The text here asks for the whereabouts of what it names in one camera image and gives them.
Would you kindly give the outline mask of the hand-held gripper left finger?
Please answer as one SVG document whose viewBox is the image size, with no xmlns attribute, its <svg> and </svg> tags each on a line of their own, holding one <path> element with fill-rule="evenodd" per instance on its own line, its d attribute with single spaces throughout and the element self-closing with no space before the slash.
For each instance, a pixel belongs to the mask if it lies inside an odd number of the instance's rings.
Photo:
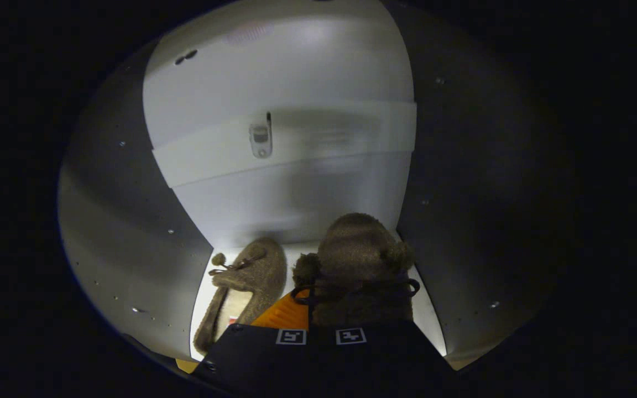
<svg viewBox="0 0 637 398">
<path fill-rule="evenodd" d="M 311 291 L 288 293 L 253 322 L 228 324 L 192 369 L 217 389 L 281 389 L 311 368 Z"/>
</svg>

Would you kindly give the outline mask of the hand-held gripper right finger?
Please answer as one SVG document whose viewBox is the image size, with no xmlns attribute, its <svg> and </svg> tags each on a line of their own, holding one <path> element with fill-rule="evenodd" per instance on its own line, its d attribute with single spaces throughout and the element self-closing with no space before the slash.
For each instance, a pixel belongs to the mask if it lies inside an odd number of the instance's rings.
<svg viewBox="0 0 637 398">
<path fill-rule="evenodd" d="M 319 390 L 457 390 L 455 371 L 414 322 L 318 330 Z"/>
</svg>

